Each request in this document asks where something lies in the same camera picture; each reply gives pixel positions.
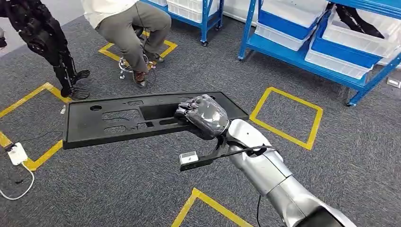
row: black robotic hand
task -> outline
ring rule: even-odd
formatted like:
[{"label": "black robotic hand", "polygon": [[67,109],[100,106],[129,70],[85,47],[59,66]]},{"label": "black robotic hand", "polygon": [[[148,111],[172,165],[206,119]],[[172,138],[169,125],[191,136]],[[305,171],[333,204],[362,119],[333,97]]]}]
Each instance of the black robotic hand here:
[{"label": "black robotic hand", "polygon": [[197,128],[191,132],[204,140],[221,135],[230,123],[226,111],[209,95],[180,103],[175,116],[179,121],[194,124]]}]

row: shelf leg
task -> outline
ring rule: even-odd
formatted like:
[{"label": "shelf leg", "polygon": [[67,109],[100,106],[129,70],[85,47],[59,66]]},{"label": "shelf leg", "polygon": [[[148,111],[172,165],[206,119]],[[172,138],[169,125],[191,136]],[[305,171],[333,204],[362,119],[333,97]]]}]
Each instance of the shelf leg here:
[{"label": "shelf leg", "polygon": [[398,54],[396,58],[394,58],[387,66],[382,68],[376,76],[371,79],[366,85],[365,90],[358,91],[352,99],[350,99],[349,104],[356,105],[367,93],[369,93],[380,81],[382,81],[393,69],[395,69],[398,64],[401,62],[401,53]]},{"label": "shelf leg", "polygon": [[216,27],[217,29],[220,29],[223,26],[223,6],[224,6],[224,0],[220,0],[220,4],[218,7],[220,13],[218,15],[219,21]]},{"label": "shelf leg", "polygon": [[208,17],[208,0],[203,0],[202,26],[200,28],[200,31],[202,33],[200,41],[202,42],[203,46],[205,46],[205,43],[208,41]]},{"label": "shelf leg", "polygon": [[251,24],[253,19],[253,13],[255,12],[255,4],[256,0],[251,0],[249,3],[248,16],[246,17],[246,23],[244,27],[244,33],[242,35],[241,47],[239,49],[238,59],[244,59],[245,51],[246,51],[246,43],[248,42],[249,31],[251,30]]}]

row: yellow tape square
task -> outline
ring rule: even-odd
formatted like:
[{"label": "yellow tape square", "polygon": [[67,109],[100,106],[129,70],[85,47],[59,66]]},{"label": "yellow tape square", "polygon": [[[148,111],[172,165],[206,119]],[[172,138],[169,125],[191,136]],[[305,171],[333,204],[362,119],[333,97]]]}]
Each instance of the yellow tape square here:
[{"label": "yellow tape square", "polygon": [[188,214],[189,209],[193,205],[196,199],[200,199],[201,201],[205,202],[209,206],[211,206],[213,209],[217,210],[220,212],[222,215],[236,223],[240,227],[252,227],[251,224],[248,222],[244,221],[242,218],[234,214],[233,212],[229,211],[227,208],[223,207],[220,205],[218,202],[214,201],[212,198],[209,196],[205,195],[203,192],[199,191],[196,188],[192,189],[192,194],[188,198],[187,202],[184,204],[183,208],[181,209],[180,213],[178,213],[178,216],[175,218],[173,224],[171,227],[179,227],[181,223],[183,222],[185,216]]},{"label": "yellow tape square", "polygon": [[[278,129],[276,129],[276,128],[274,128],[274,127],[272,127],[272,126],[270,126],[270,125],[268,125],[268,124],[266,124],[266,123],[264,123],[264,122],[262,122],[262,121],[260,121],[260,120],[258,120],[256,118],[258,113],[259,113],[259,111],[261,110],[264,102],[266,101],[267,97],[269,96],[269,94],[271,92],[276,92],[276,93],[278,93],[278,94],[280,94],[282,96],[285,96],[285,97],[287,97],[289,99],[292,99],[294,101],[302,103],[302,104],[304,104],[304,105],[306,105],[306,106],[308,106],[310,108],[313,108],[313,109],[315,109],[317,111],[315,119],[314,119],[314,123],[312,125],[311,132],[309,134],[308,141],[306,143],[303,142],[303,141],[300,141],[297,138],[294,138],[294,137],[292,137],[292,136],[290,136],[290,135],[288,135],[288,134],[286,134],[286,133],[284,133],[284,132],[282,132],[282,131],[280,131],[280,130],[278,130]],[[279,135],[279,136],[281,136],[283,138],[286,138],[287,140],[289,140],[289,141],[291,141],[291,142],[293,142],[295,144],[298,144],[299,146],[302,146],[302,147],[304,147],[304,148],[306,148],[308,150],[311,150],[312,147],[313,147],[313,144],[314,144],[314,140],[316,139],[317,130],[319,128],[320,120],[322,119],[322,116],[323,116],[323,109],[321,107],[319,107],[317,105],[314,105],[314,104],[312,104],[310,102],[307,102],[307,101],[305,101],[303,99],[300,99],[298,97],[295,97],[293,95],[290,95],[290,94],[288,94],[288,93],[286,93],[284,91],[278,90],[275,87],[269,87],[263,93],[262,97],[260,98],[258,104],[256,105],[255,109],[253,110],[253,112],[250,115],[249,119],[251,121],[253,121],[255,124],[260,125],[263,128],[265,128],[265,129],[267,129],[267,130],[269,130],[269,131],[271,131],[271,132],[273,132],[273,133],[275,133],[275,134],[277,134],[277,135]]]},{"label": "yellow tape square", "polygon": [[[149,32],[145,32],[144,31],[142,34],[144,34],[144,35],[149,37]],[[163,53],[160,54],[160,57],[162,57],[162,58],[166,57],[171,51],[173,51],[177,47],[177,44],[172,43],[172,42],[170,42],[168,40],[164,40],[164,44],[167,45],[168,48]],[[113,43],[108,43],[106,46],[102,47],[98,51],[100,53],[106,55],[107,57],[110,57],[110,58],[112,58],[112,59],[114,59],[116,61],[120,61],[120,57],[118,55],[108,51],[108,49],[110,49],[110,47],[112,47],[113,45],[114,45]]]},{"label": "yellow tape square", "polygon": [[[59,98],[61,101],[67,103],[71,101],[70,98],[64,98],[60,94],[60,90],[55,88],[53,85],[50,83],[45,83],[42,86],[38,87],[36,90],[33,92],[29,93],[27,96],[21,98],[18,100],[16,103],[13,105],[7,107],[3,111],[0,112],[0,117],[4,117],[5,115],[9,114],[11,111],[15,110],[17,107],[28,101],[29,99],[33,98],[37,94],[39,94],[43,90],[48,90],[50,93],[52,93],[54,96]],[[0,145],[2,147],[6,147],[12,142],[7,138],[6,135],[2,131],[0,131]],[[38,158],[36,161],[31,160],[28,158],[27,161],[24,162],[24,164],[29,168],[31,171],[36,170],[39,166],[41,166],[46,160],[48,160],[52,155],[54,155],[60,148],[62,148],[62,140],[58,141],[55,145],[53,145],[48,151],[46,151],[40,158]]]}]

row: blue metal shelf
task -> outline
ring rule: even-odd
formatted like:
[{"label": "blue metal shelf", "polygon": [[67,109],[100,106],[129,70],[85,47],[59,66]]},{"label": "blue metal shelf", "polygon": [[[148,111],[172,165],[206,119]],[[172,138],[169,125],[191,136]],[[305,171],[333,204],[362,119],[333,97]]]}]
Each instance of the blue metal shelf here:
[{"label": "blue metal shelf", "polygon": [[299,51],[293,51],[287,47],[272,42],[259,35],[253,34],[248,39],[246,45],[248,48],[256,50],[257,52],[261,52],[273,58],[280,59],[289,64],[295,65],[312,73],[320,75],[324,78],[331,79],[337,83],[344,84],[355,90],[363,90],[366,84],[366,74],[363,76],[362,79],[354,79],[352,77],[347,77],[341,73],[337,73],[332,70],[328,70],[326,68],[305,61],[305,56],[309,49],[308,42],[305,42],[304,45],[299,49]]},{"label": "blue metal shelf", "polygon": [[[262,0],[258,1],[258,10],[260,10]],[[334,0],[332,2],[401,19],[400,0]],[[255,34],[249,36],[253,13],[255,11],[255,4],[256,0],[251,0],[249,4],[249,11],[241,41],[241,48],[239,51],[238,59],[244,59],[245,51],[247,48],[249,48],[315,73],[326,79],[353,88],[357,90],[357,93],[354,97],[350,99],[347,104],[348,106],[356,105],[369,91],[371,91],[378,83],[380,83],[380,81],[383,80],[401,62],[400,53],[387,66],[383,67],[380,72],[374,75],[370,81],[367,81],[366,75],[364,75],[362,79],[354,79],[346,75],[334,72],[332,70],[306,62],[305,56],[308,51],[307,42],[300,48],[299,51],[295,52],[270,40],[264,39],[261,36]]]},{"label": "blue metal shelf", "polygon": [[175,13],[169,12],[168,11],[168,6],[160,6],[157,5],[156,3],[153,3],[148,0],[141,0],[142,2],[145,2],[147,4],[150,4],[154,7],[157,7],[164,12],[168,13],[171,18],[182,21],[184,23],[190,24],[192,26],[198,27],[201,30],[201,38],[200,41],[204,44],[207,45],[208,41],[208,31],[212,27],[217,27],[221,28],[223,26],[223,6],[224,6],[224,0],[220,0],[219,8],[216,13],[209,15],[211,5],[213,4],[213,0],[210,0],[208,4],[208,0],[203,0],[203,12],[202,12],[202,23],[197,23],[193,20],[189,20],[187,18],[184,18],[182,16],[179,16]]}]

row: robotic arm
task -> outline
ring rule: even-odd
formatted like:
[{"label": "robotic arm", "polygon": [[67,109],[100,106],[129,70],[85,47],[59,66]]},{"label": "robotic arm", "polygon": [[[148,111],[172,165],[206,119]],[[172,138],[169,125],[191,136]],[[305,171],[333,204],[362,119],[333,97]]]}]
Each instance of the robotic arm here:
[{"label": "robotic arm", "polygon": [[[53,66],[63,97],[84,99],[89,96],[89,92],[74,85],[79,79],[87,78],[90,72],[75,70],[60,23],[40,0],[0,0],[0,17],[8,17],[28,48]],[[0,48],[6,45],[0,28]]]},{"label": "robotic arm", "polygon": [[181,154],[182,171],[211,164],[219,157],[229,157],[259,194],[272,203],[287,227],[356,227],[340,211],[304,188],[256,128],[240,119],[229,122],[225,110],[210,96],[180,103],[176,117],[197,126],[199,130],[193,133],[202,139],[217,137],[218,148],[225,143],[229,145],[229,153],[223,155],[218,148],[206,157],[199,157],[195,152]]}]

